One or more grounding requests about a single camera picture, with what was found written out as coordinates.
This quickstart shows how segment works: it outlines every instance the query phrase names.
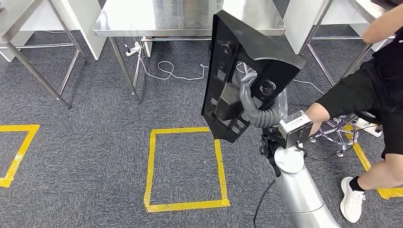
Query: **white sneaker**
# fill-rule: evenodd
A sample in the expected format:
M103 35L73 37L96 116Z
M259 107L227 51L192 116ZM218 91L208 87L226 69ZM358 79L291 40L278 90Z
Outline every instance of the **white sneaker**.
M344 198L340 203L340 210L344 218L352 223L356 223L361 216L363 200L365 195L363 191L353 191L350 187L352 177L345 177L341 181L341 189L344 193Z

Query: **power strip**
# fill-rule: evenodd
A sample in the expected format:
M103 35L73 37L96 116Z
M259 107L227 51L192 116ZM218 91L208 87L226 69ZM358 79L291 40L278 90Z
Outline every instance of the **power strip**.
M364 129L364 131L370 133L371 135L373 135L375 137L380 137L382 134L382 130L379 129L378 125L376 125L374 123L370 123L364 119L358 118L355 125L360 129Z
M136 43L134 44L134 47L132 47L132 48L130 49L130 51L126 51L126 56L131 56L131 55L133 55L134 53L139 52L140 49L141 49L140 44L136 41Z

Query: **black sock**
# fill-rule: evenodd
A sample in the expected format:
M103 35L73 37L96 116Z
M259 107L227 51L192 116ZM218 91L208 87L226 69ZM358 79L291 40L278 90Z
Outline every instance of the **black sock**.
M354 177L349 184L353 191L365 191L358 185L358 176Z

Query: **black panel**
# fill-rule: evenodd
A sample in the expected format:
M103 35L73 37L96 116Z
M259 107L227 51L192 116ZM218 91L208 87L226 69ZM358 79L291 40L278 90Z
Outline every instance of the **black panel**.
M239 89L231 84L238 61L258 73L251 92L262 101L260 109L264 110L298 74L305 60L223 10L214 15L212 27L210 68L201 114L215 139L233 143L249 126L241 117Z

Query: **yellow tape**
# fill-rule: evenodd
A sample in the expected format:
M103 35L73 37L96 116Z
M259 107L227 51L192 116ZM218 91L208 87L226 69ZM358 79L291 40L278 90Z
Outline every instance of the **yellow tape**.
M214 148L215 148L215 156L217 158L218 178L220 181L220 189L221 189L221 199L227 200L228 199L227 184L225 181L224 164L222 163L221 146L220 146L220 141L218 139L214 140Z
M352 131L353 128L350 125L346 125L344 127L345 130L347 131ZM347 134L347 138L352 137L352 134ZM366 157L363 149L361 146L356 142L354 143L353 149L355 153L357 154L358 159L360 160L361 164L363 165L365 171L368 171L371 168L371 164ZM383 199L390 199L391 197L402 197L403 196L403 188L390 188L390 189L377 189L379 195Z
M18 166L22 161L22 158L25 155L29 145L32 142L32 139L35 136L35 133L39 129L40 125L3 125L0 126L0 132L25 132L28 131L27 136L25 137L22 145L20 146L17 154L15 155L11 165L6 173L6 176L0 178L0 187L8 188L10 187L11 182L14 180L14 175L17 172Z
M184 128L169 128L155 129L155 134L175 134L175 133L194 133L194 132L209 132L208 127L184 127Z
M206 209L206 208L220 208L228 207L230 201L227 200L211 200L201 202L188 202L188 203L170 203L150 205L147 207L148 212L163 212L173 210L191 210L191 209Z
M151 200L151 187L153 186L154 175L154 152L155 152L155 130L150 133L150 150L148 153L148 169L147 169L147 185L144 193L144 205L150 205Z
M217 158L218 176L221 190L221 200L186 202L186 203L169 203L150 205L151 189L153 185L154 175L154 154L155 154L155 135L156 134L173 134L173 133L195 133L210 132L208 127L191 127L191 128L171 128L171 129L154 129L150 133L150 149L148 155L147 183L144 193L144 205L148 212L163 212L173 210L190 210L205 209L230 206L227 195L227 184L225 181L224 164L222 161L220 141L214 140L214 149Z

